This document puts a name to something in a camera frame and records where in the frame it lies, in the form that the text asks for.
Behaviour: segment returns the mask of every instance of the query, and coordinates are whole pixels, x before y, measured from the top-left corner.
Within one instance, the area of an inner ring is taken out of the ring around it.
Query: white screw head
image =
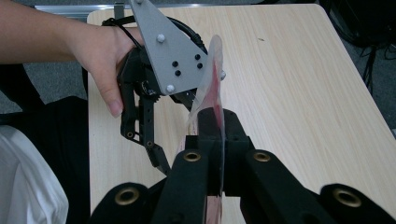
[[[224,72],[224,70],[221,70],[221,74],[220,74],[221,80],[223,80],[226,76],[227,74]]]
[[[168,85],[168,86],[166,87],[166,90],[167,90],[169,93],[171,93],[171,92],[173,92],[173,91],[175,90],[175,87],[174,87],[174,85]]]
[[[157,41],[163,43],[163,41],[165,41],[165,35],[163,34],[157,35]]]

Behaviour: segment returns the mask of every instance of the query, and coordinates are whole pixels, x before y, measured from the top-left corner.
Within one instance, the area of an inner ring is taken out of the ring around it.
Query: beige table surface
[[[308,189],[342,183],[396,217],[396,141],[324,11],[317,5],[164,8],[223,41],[223,106],[236,112],[256,148],[275,153]],[[100,24],[112,11],[96,11]],[[92,209],[120,183],[152,186],[163,175],[146,150],[120,135],[89,84]],[[156,142],[173,161],[187,110],[169,97],[155,105]],[[225,199],[223,223],[243,223]]]

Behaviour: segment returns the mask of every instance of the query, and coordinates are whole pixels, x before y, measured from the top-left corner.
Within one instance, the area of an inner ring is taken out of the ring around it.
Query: white shirt
[[[0,126],[0,223],[65,223],[61,184],[20,131]]]

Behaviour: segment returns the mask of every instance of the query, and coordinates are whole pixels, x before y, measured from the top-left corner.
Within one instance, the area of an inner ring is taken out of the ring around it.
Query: finger
[[[116,79],[115,66],[108,66],[114,68],[111,70],[101,70],[92,73],[96,86],[104,99],[111,115],[116,118],[122,113],[123,104],[120,96],[120,89]]]

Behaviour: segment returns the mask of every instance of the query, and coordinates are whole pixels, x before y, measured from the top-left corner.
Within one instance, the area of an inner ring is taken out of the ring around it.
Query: screw
[[[165,41],[165,35],[163,34],[157,35],[157,41],[163,43],[163,41]]]
[[[148,141],[148,142],[147,142],[147,146],[148,146],[149,148],[152,148],[152,147],[154,146],[154,144],[153,144],[151,141]]]
[[[223,80],[226,76],[227,74],[224,72],[224,70],[221,70],[221,74],[220,74],[221,80]]]
[[[174,85],[168,85],[168,86],[166,87],[166,90],[167,90],[169,93],[171,93],[171,92],[173,92],[173,91],[175,90],[175,87],[174,87]]]

